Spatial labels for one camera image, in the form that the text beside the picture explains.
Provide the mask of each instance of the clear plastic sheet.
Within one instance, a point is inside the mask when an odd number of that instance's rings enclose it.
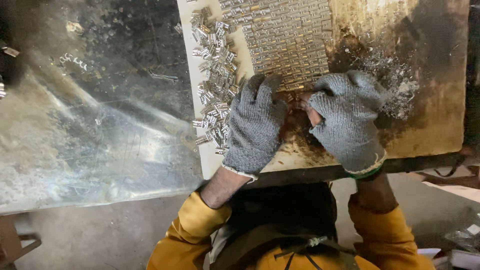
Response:
[[[445,238],[469,252],[480,253],[480,213],[475,215],[472,224],[445,234]]]
[[[4,1],[0,213],[185,194],[201,179],[175,1]],[[177,82],[155,79],[178,77]]]

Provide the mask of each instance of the glove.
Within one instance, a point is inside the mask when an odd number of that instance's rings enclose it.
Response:
[[[385,89],[360,71],[322,76],[308,104],[324,120],[310,129],[353,178],[364,178],[380,169],[387,157],[373,124],[384,102]],[[330,90],[333,96],[324,91]]]
[[[281,83],[281,76],[257,74],[233,98],[224,168],[256,180],[255,174],[272,160],[287,115],[286,102],[272,100]]]

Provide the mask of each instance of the hairy forearm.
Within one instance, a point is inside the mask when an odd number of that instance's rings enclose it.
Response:
[[[372,176],[370,181],[357,180],[357,193],[354,199],[358,205],[372,213],[391,212],[398,203],[385,173]]]
[[[200,197],[208,207],[218,209],[249,180],[249,177],[238,175],[220,167],[210,182],[203,188]]]

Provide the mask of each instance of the worker's right hand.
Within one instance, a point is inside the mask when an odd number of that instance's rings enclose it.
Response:
[[[314,90],[316,93],[301,97],[307,99],[307,112],[314,109],[308,113],[313,125],[310,133],[352,177],[363,178],[377,171],[386,151],[373,121],[383,104],[384,88],[366,73],[348,71],[320,77]]]

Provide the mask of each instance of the person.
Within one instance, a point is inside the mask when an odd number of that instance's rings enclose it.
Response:
[[[417,254],[410,228],[382,172],[386,151],[373,121],[384,89],[363,72],[326,74],[301,96],[312,133],[356,180],[348,210],[362,243],[336,242],[328,185],[294,184],[236,192],[256,180],[278,150],[287,103],[273,98],[281,77],[254,75],[231,104],[229,151],[207,185],[180,208],[147,270],[434,269]]]

